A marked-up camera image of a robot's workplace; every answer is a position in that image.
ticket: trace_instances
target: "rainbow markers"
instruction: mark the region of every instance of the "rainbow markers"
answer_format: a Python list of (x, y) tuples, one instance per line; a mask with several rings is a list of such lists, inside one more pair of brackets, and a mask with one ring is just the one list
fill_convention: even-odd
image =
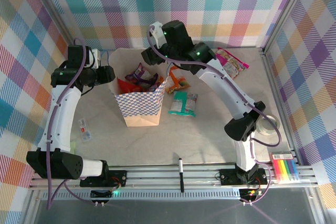
[(299, 174), (291, 152), (271, 153), (271, 159), (279, 183), (299, 181)]

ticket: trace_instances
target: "orange snack bag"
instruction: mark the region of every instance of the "orange snack bag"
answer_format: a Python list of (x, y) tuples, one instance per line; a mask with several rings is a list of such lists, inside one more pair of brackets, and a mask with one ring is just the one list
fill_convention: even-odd
[(171, 94), (176, 90), (189, 88), (190, 85), (182, 74), (181, 69), (177, 66), (172, 66), (169, 70), (169, 76), (166, 83), (166, 92)]

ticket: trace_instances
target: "plaid wallpaper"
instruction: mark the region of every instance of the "plaid wallpaper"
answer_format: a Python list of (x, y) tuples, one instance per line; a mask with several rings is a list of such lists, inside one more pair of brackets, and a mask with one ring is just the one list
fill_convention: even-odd
[(0, 0), (0, 223), (17, 223), (67, 45), (41, 0)]
[(98, 49), (147, 47), (148, 25), (174, 19), (186, 24), (194, 40), (209, 41), (211, 47), (260, 45), (286, 2), (281, 1), (54, 0), (72, 35)]
[(299, 0), (270, 52), (300, 153), (336, 220), (336, 0)]

